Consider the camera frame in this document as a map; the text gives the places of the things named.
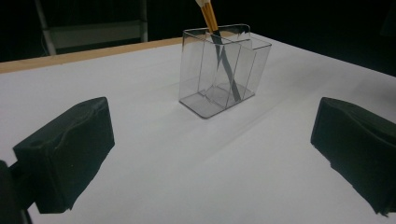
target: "clear plastic container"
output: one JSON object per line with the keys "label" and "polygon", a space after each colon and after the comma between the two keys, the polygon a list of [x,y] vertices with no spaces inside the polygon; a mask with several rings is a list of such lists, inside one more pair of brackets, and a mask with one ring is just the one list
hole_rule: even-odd
{"label": "clear plastic container", "polygon": [[245,24],[220,26],[219,33],[183,32],[179,101],[204,119],[255,94],[271,49]]}

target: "table edge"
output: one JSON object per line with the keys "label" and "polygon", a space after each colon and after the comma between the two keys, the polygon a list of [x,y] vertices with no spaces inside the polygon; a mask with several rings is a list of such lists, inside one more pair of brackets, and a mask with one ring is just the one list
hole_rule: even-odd
{"label": "table edge", "polygon": [[72,62],[84,61],[84,60],[95,59],[100,57],[106,57],[115,54],[138,51],[142,49],[153,49],[153,48],[164,47],[169,45],[181,44],[181,42],[182,42],[182,38],[176,37],[176,38],[155,40],[155,41],[149,41],[149,42],[137,43],[131,45],[117,46],[112,48],[92,49],[92,50],[85,50],[85,51],[73,52],[67,54],[59,54],[54,56],[4,62],[4,63],[0,63],[0,75],[9,72],[16,72],[21,70],[51,66],[55,64],[72,63]]}

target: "chair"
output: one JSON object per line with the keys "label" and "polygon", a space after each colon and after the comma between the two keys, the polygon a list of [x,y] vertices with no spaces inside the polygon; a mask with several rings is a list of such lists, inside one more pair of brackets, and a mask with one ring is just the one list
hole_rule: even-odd
{"label": "chair", "polygon": [[57,51],[59,49],[97,45],[127,39],[140,38],[140,42],[147,42],[147,0],[139,1],[140,18],[135,21],[49,27],[41,0],[35,0],[36,11],[49,55],[58,54],[59,52]]}

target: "white table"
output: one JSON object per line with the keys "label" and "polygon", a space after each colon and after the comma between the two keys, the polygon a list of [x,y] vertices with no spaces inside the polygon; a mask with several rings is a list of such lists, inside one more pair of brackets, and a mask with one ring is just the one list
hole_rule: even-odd
{"label": "white table", "polygon": [[35,224],[375,224],[310,144],[321,97],[396,122],[396,78],[273,44],[257,95],[211,119],[178,102],[181,45],[0,75],[0,160],[71,106],[105,96],[116,145],[63,214]]}

